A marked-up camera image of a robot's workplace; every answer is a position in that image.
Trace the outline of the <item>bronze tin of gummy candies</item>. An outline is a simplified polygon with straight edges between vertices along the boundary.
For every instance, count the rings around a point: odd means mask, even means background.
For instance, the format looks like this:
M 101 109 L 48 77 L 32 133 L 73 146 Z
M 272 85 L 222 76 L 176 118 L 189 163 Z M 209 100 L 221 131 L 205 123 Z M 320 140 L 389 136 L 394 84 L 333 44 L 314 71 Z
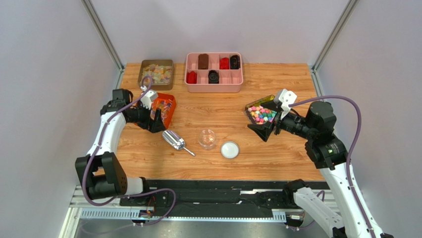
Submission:
M 138 77 L 138 86 L 142 87 L 142 79 L 147 77 L 144 85 L 150 83 L 149 76 L 152 78 L 152 89 L 156 91 L 167 91 L 173 88 L 174 81 L 174 63 L 171 59 L 146 59 L 141 63 Z

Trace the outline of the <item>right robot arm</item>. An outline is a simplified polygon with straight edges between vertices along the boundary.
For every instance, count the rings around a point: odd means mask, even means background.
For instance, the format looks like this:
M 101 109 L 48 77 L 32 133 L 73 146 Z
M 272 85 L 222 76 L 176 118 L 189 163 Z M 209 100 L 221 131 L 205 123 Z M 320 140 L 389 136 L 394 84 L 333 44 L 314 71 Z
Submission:
M 330 238 L 389 238 L 362 202 L 350 164 L 350 150 L 334 134 L 336 116 L 329 102 L 314 101 L 305 117 L 275 100 L 246 107 L 253 115 L 248 128 L 263 141 L 281 130 L 306 139 L 305 150 L 325 178 L 339 213 L 320 200 L 301 179 L 285 184 L 284 203 L 304 209 Z

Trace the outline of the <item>green tin of star candies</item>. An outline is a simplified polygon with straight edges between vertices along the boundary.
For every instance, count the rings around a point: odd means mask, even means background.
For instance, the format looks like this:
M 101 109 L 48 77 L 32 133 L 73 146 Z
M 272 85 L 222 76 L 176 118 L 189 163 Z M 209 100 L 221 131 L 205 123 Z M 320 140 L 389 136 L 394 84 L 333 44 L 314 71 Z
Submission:
M 276 115 L 276 111 L 263 107 L 261 104 L 272 101 L 274 95 L 269 95 L 261 99 L 248 103 L 245 106 L 244 113 L 252 124 L 264 124 L 267 121 L 272 122 Z

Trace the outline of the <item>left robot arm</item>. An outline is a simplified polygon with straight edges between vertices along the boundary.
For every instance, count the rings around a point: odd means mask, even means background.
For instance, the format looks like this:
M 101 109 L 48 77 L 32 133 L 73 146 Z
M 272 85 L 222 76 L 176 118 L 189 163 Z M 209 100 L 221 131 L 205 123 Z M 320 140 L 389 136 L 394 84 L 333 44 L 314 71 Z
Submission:
M 91 204 L 98 206 L 98 199 L 137 195 L 147 190 L 145 178 L 129 178 L 116 156 L 127 123 L 151 133 L 166 129 L 160 111 L 151 115 L 158 93 L 147 87 L 143 90 L 137 99 L 127 89 L 113 90 L 112 99 L 100 110 L 101 123 L 93 146 L 86 156 L 75 161 L 83 194 Z

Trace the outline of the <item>orange tray of lollipops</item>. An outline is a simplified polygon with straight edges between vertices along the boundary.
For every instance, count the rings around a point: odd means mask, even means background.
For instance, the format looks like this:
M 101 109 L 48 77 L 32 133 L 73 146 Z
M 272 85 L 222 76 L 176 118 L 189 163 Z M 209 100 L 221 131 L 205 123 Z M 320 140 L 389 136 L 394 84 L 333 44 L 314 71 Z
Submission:
M 158 92 L 158 97 L 152 101 L 149 117 L 155 118 L 156 110 L 161 110 L 161 118 L 166 129 L 169 129 L 172 116 L 176 109 L 176 98 L 174 95 Z

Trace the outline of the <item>silver metal scoop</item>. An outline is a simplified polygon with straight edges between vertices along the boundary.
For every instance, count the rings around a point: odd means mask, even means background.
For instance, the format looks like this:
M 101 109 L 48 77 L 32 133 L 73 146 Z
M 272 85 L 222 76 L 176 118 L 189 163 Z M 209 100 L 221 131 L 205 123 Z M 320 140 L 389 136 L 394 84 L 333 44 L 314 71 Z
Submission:
M 186 150 L 189 154 L 192 156 L 195 156 L 195 154 L 186 148 L 186 142 L 185 140 L 175 133 L 173 130 L 165 130 L 162 133 L 162 137 L 165 139 L 167 143 L 169 143 L 173 148 L 176 150 Z

